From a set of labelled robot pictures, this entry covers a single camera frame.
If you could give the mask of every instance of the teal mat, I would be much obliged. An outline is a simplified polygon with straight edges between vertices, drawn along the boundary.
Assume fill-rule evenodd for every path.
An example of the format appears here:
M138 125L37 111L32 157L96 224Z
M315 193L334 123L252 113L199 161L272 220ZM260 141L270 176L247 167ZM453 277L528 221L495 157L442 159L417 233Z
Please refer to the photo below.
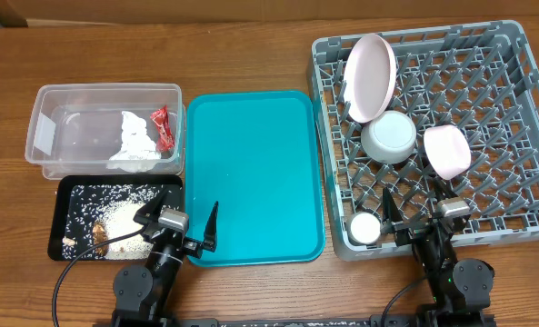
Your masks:
M298 91L211 94L188 107L185 207L201 240L219 202L217 247L199 266L311 261L324 207L309 98Z

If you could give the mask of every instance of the transparent bin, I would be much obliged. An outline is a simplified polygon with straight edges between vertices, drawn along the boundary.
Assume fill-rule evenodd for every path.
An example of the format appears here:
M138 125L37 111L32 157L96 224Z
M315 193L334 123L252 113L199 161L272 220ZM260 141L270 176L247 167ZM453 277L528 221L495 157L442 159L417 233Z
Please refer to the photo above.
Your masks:
M122 146L122 112L146 120L147 134L156 142L160 136L150 114L164 105L168 106L175 147L157 160L109 160ZM48 179L142 172L146 167L151 168L146 173L180 174L185 160L185 125L182 93L176 84L46 85L33 107L25 159L43 166L43 176Z

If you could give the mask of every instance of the dish rack frame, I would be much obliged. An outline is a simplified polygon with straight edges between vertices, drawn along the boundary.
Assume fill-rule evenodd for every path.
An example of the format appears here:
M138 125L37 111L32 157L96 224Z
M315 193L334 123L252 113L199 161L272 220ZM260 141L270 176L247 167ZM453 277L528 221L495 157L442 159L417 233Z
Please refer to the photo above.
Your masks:
M472 151L467 172L449 181L473 211L454 246L539 240L539 71L524 29L505 20L377 34L392 46L397 66L387 110L409 115L417 129L414 153L400 164L370 159L360 145L363 126L348 116L344 66L363 35L312 45L307 73L336 255L356 261L411 253L389 235L353 243L345 221L360 211L380 219L384 187L405 219L432 213L435 174L422 137L443 124L459 127Z

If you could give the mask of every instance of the wooden surface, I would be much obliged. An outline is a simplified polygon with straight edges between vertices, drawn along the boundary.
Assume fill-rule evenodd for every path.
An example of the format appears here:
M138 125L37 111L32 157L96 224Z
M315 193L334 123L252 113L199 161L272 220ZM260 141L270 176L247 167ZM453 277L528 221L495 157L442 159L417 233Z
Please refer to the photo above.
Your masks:
M281 24L137 25L0 29L0 326L51 325L51 294L65 263L47 258L57 182L25 161L33 102L44 84L165 82L182 87L184 103L199 94L299 89L318 37L502 19ZM518 18L539 66L539 16ZM312 263L200 269L179 274L171 309L181 318L219 320L368 317L420 276L409 257L346 263L329 240ZM459 256L496 270L492 307L501 326L539 326L539 243L470 247ZM125 263L79 263L59 294L62 326L106 321L112 281ZM393 312L430 302L427 286Z

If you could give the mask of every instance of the red item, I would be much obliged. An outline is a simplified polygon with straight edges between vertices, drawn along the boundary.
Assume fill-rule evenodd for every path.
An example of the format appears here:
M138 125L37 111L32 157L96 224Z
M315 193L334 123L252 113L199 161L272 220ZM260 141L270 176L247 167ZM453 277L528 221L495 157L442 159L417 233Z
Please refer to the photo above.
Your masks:
M164 152L175 147L175 139L170 133L170 124L168 123L168 106L165 105L160 110L150 115L152 121L156 124L160 139L156 143L156 150Z

